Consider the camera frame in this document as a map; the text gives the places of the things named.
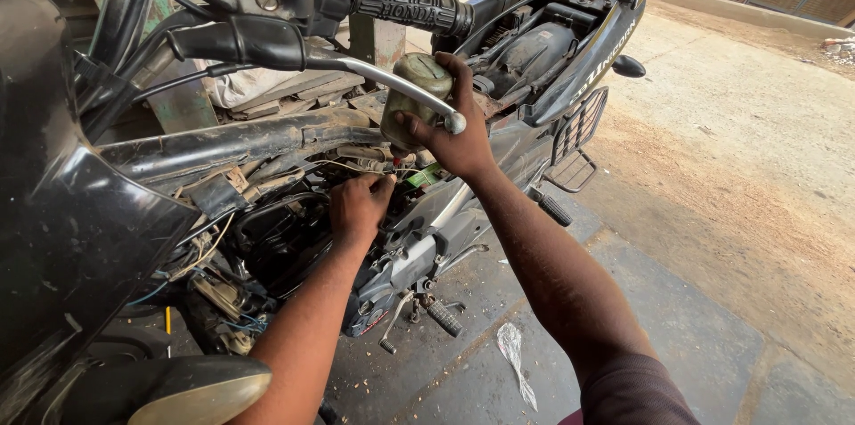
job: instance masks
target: motorcycle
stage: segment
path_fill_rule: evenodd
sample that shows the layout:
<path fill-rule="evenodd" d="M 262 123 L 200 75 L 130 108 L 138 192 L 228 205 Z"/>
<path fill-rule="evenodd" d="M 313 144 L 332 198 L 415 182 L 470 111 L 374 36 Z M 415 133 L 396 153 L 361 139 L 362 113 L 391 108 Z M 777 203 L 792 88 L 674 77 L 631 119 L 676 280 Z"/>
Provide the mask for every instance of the motorcycle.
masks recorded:
<path fill-rule="evenodd" d="M 429 152 L 403 158 L 380 132 L 386 91 L 304 113 L 93 147 L 130 104 L 241 69 L 336 69 L 462 116 L 398 73 L 347 55 L 339 23 L 362 14 L 433 33 L 473 71 L 493 157 L 562 225 L 540 191 L 575 193 L 597 165 L 583 145 L 608 69 L 645 0 L 176 0 L 140 39 L 151 0 L 105 0 L 89 53 L 74 53 L 49 0 L 0 0 L 0 202 L 4 353 L 0 421 L 223 422 L 267 387 L 245 355 L 331 243 L 328 191 L 360 172 L 399 172 L 387 217 L 353 284 L 341 331 L 369 332 L 412 301 L 456 337 L 438 279 L 490 223 Z M 317 46 L 321 37 L 329 46 Z M 219 64 L 151 85 L 174 60 Z M 163 359 L 168 338 L 115 317 L 175 307 L 205 356 Z M 386 334 L 379 346 L 395 353 Z"/>

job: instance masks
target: white wire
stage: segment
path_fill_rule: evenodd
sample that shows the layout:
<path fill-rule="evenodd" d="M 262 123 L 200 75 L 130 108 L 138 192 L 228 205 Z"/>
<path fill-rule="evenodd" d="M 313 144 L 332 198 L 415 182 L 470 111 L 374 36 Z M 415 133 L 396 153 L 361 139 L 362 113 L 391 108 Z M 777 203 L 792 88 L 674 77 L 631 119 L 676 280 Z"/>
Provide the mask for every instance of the white wire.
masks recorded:
<path fill-rule="evenodd" d="M 340 167 L 345 167 L 345 168 L 347 168 L 347 169 L 352 169 L 353 171 L 356 171 L 356 172 L 372 172 L 372 173 L 374 173 L 374 174 L 386 174 L 386 172 L 385 172 L 385 171 L 372 171 L 372 170 L 366 170 L 366 169 L 354 168 L 354 167 L 352 167 L 352 166 L 348 166 L 348 165 L 346 165 L 345 163 L 339 163 L 338 161 L 333 161 L 333 160 L 330 160 L 330 159 L 318 159 L 318 160 L 316 160 L 316 161 L 311 161 L 311 162 L 312 162 L 312 163 L 332 163 L 332 164 L 334 164 L 334 165 L 339 165 Z M 398 172 L 398 171 L 404 171 L 404 172 L 409 171 L 409 172 L 418 172 L 418 173 L 421 173 L 421 174 L 422 174 L 422 176 L 423 176 L 423 177 L 425 177 L 425 179 L 427 180 L 427 183 L 428 183 L 428 184 L 430 184 L 430 178 L 427 176 L 427 174 L 426 174 L 424 171 L 422 171 L 422 170 L 420 170 L 420 169 L 400 168 L 400 169 L 396 169 L 396 170 L 395 170 L 395 172 Z"/>
<path fill-rule="evenodd" d="M 232 222 L 232 218 L 234 218 L 234 213 L 232 213 L 232 214 L 228 217 L 228 221 L 226 221 L 226 225 L 224 225 L 224 226 L 222 227 L 222 230 L 220 230 L 220 235 L 219 235 L 218 237 L 216 237 L 216 241 L 214 241 L 214 244 L 213 244 L 213 245 L 208 249 L 208 251 L 207 251 L 204 255 L 200 256 L 200 257 L 199 257 L 199 259 L 198 259 L 198 260 L 196 260 L 195 262 L 193 262 L 193 263 L 191 263 L 191 264 L 189 264 L 189 265 L 187 265 L 187 266 L 184 266 L 184 267 L 183 267 L 183 268 L 181 268 L 181 270 L 180 270 L 180 271 L 178 271 L 176 274 L 173 274 L 172 276 L 170 276 L 170 277 L 169 277 L 169 281 L 176 281 L 178 278 L 181 278 L 182 276 L 184 276 L 184 274 L 185 274 L 185 273 L 187 273 L 188 271 L 192 270 L 194 266 L 197 266 L 197 265 L 198 265 L 199 263 L 201 263 L 205 258 L 207 258 L 211 253 L 213 253 L 213 252 L 214 252 L 214 250 L 216 249 L 216 245 L 219 245 L 219 244 L 220 244 L 220 240 L 222 239 L 223 235 L 225 235 L 225 234 L 226 234 L 226 230 L 228 229 L 229 224 Z"/>

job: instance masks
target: white plastic bag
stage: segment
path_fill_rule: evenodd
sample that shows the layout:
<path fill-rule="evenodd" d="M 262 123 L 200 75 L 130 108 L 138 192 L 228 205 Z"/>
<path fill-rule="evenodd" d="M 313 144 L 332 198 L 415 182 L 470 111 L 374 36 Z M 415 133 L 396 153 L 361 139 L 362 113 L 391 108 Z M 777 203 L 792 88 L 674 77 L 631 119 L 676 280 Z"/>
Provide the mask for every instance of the white plastic bag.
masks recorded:
<path fill-rule="evenodd" d="M 517 380 L 520 382 L 520 395 L 522 399 L 529 404 L 534 411 L 537 411 L 537 399 L 534 398 L 534 390 L 529 386 L 529 383 L 522 377 L 520 367 L 522 366 L 522 357 L 520 356 L 520 348 L 522 346 L 522 335 L 517 327 L 510 323 L 505 323 L 496 333 L 498 339 L 498 349 L 505 355 L 505 359 L 510 362 L 510 366 L 517 372 Z"/>

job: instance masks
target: man's arm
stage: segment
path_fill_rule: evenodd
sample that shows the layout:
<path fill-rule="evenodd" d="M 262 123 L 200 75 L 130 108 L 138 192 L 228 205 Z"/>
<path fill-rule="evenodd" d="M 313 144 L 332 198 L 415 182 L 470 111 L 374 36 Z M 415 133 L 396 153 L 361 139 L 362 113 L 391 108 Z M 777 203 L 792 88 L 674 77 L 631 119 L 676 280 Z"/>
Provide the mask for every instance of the man's arm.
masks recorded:
<path fill-rule="evenodd" d="M 496 165 L 472 98 L 471 69 L 448 53 L 435 58 L 456 78 L 454 106 L 465 115 L 466 130 L 452 135 L 410 113 L 396 119 L 475 191 L 534 314 L 567 352 L 580 386 L 616 356 L 656 357 L 609 273 Z"/>
<path fill-rule="evenodd" d="M 262 398 L 232 424 L 315 420 L 353 279 L 394 186 L 394 174 L 365 174 L 333 188 L 333 247 L 252 347 L 250 356 L 267 364 L 273 379 Z"/>

